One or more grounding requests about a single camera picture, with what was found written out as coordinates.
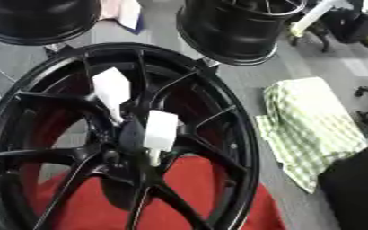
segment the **gray carpet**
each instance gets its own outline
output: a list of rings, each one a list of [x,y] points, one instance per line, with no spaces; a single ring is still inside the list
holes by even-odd
[[[90,32],[70,43],[79,47],[102,42],[142,42],[177,50],[191,58],[201,57],[176,31],[175,13],[182,5],[180,0],[143,1],[142,4],[146,29],[139,35],[125,31],[113,22],[99,22]],[[218,75],[236,93],[251,118],[265,113],[261,98],[263,88],[279,80],[307,76],[324,78],[353,116],[356,110],[368,111],[368,95],[361,99],[353,96],[357,86],[368,85],[368,49],[359,44],[347,46],[333,41],[331,51],[323,54],[320,44],[308,36],[297,48],[288,45],[285,35],[278,43],[277,55],[264,65],[221,65],[219,68]],[[0,44],[0,93],[45,59],[41,48]],[[81,132],[81,128],[73,128],[69,136],[61,138],[58,144],[73,145]],[[267,143],[260,139],[259,146],[260,179],[274,196],[287,229],[339,229],[321,191],[309,195],[296,187],[277,166]]]

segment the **red towel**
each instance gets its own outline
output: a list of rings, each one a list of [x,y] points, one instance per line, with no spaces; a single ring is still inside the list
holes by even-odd
[[[201,216],[207,217],[215,202],[214,168],[198,157],[180,159],[165,176],[167,183]],[[63,175],[54,177],[38,188],[38,196],[30,196],[38,213],[44,209]],[[102,194],[99,179],[90,179],[66,203],[56,220],[56,230],[124,229],[127,212],[118,209]],[[153,199],[145,208],[139,229],[190,229],[189,224],[170,206]],[[252,209],[242,230],[285,230],[276,204],[263,185],[258,186]]]

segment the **wheel spoke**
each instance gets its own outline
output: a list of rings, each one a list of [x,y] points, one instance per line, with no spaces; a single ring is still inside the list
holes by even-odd
[[[226,109],[221,110],[221,111],[217,112],[216,114],[214,114],[210,117],[207,117],[207,118],[203,119],[202,121],[198,122],[195,125],[195,129],[197,130],[197,129],[205,127],[207,125],[211,125],[212,123],[214,123],[215,121],[217,121],[219,119],[225,119],[226,122],[230,122],[231,121],[230,118],[233,117],[233,112],[235,110],[236,110],[235,105],[229,106]]]
[[[181,213],[194,229],[213,229],[202,217],[170,186],[163,181],[155,186],[156,196]]]
[[[139,75],[141,77],[139,90],[141,93],[144,93],[145,90],[149,87],[149,76],[146,72],[146,65],[144,62],[144,51],[140,50],[136,52],[136,56],[138,58],[138,64],[139,64]]]
[[[150,100],[150,108],[151,109],[160,109],[162,108],[162,104],[164,103],[164,100],[166,97],[171,93],[177,86],[180,84],[186,82],[188,79],[190,79],[192,76],[194,76],[197,73],[196,70],[190,71],[188,74],[180,77],[177,80],[174,80],[165,86],[163,86],[161,89],[159,89]]]
[[[58,185],[57,191],[52,200],[46,206],[45,211],[41,214],[38,222],[33,227],[33,230],[48,229],[51,220],[57,210],[61,208],[66,201],[77,191],[79,186],[83,184],[91,174],[92,157],[88,157],[85,161],[74,166],[70,173]]]
[[[109,112],[100,106],[100,103],[90,94],[86,97],[74,95],[62,95],[55,93],[27,93],[20,92],[16,97],[21,103],[34,109],[35,106],[50,105],[67,111],[77,111],[83,114],[84,118],[91,122],[98,129],[112,127],[109,120]]]
[[[227,173],[232,177],[244,174],[244,167],[235,163],[230,157],[226,156],[222,150],[212,146],[201,137],[197,136],[182,136],[179,135],[176,139],[175,146],[184,146],[190,153],[204,157],[215,164],[221,165]]]
[[[90,102],[83,96],[62,95],[55,93],[28,93],[20,92],[16,97],[26,106],[51,105],[66,110],[80,111],[83,114],[101,117],[105,114],[105,110]]]
[[[88,155],[85,147],[28,149],[0,152],[1,160],[18,161],[19,163],[53,163],[72,165]]]
[[[129,217],[127,221],[127,230],[135,230],[137,228],[141,212],[145,207],[145,202],[148,197],[150,187],[145,183],[141,183],[134,196],[131,210],[129,212]]]
[[[93,145],[98,142],[112,142],[115,137],[115,132],[111,123],[105,120],[107,123],[100,123],[93,116],[86,117],[86,125],[88,127],[88,133],[86,135],[86,145]]]
[[[184,154],[192,154],[194,152],[193,148],[188,146],[175,145],[171,152],[162,159],[161,165],[157,168],[160,174],[165,174],[174,165],[174,163]]]
[[[272,10],[270,9],[270,3],[269,0],[265,0],[265,4],[267,5],[267,12],[272,13]]]
[[[111,180],[117,183],[124,183],[128,186],[134,186],[134,183],[132,181],[130,181],[129,179],[125,179],[123,176],[118,175],[119,172],[116,171],[110,171],[109,167],[106,166],[105,164],[99,165],[98,167],[96,167],[91,175],[92,176],[97,176],[100,177],[102,179],[107,179],[107,180]]]
[[[92,73],[91,73],[91,65],[89,65],[88,62],[88,53],[84,53],[81,56],[82,62],[83,62],[83,68],[86,76],[86,81],[89,85],[89,91],[93,92],[93,82],[92,82]]]
[[[293,2],[292,0],[285,0],[287,3],[291,4],[294,7],[299,7],[299,5],[295,2]]]

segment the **green checkered cloth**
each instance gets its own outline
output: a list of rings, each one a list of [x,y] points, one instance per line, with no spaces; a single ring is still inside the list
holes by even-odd
[[[365,138],[324,80],[278,82],[264,91],[267,115],[257,116],[261,136],[283,170],[313,193],[318,175],[333,162],[367,147]]]

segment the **chair wheel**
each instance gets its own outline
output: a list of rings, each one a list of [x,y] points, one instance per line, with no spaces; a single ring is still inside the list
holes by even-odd
[[[364,92],[363,92],[363,90],[362,89],[358,89],[358,90],[356,90],[355,91],[355,96],[356,97],[361,97],[361,96],[363,96],[363,94],[364,94]]]
[[[356,113],[363,123],[368,122],[368,112],[357,111]]]
[[[289,40],[290,40],[290,45],[292,46],[292,47],[296,47],[297,45],[298,45],[298,43],[299,43],[299,39],[300,38],[297,38],[297,37],[295,37],[294,35],[289,35]]]
[[[321,52],[322,52],[322,53],[328,53],[328,51],[329,51],[329,45],[324,45],[324,46],[322,47]]]

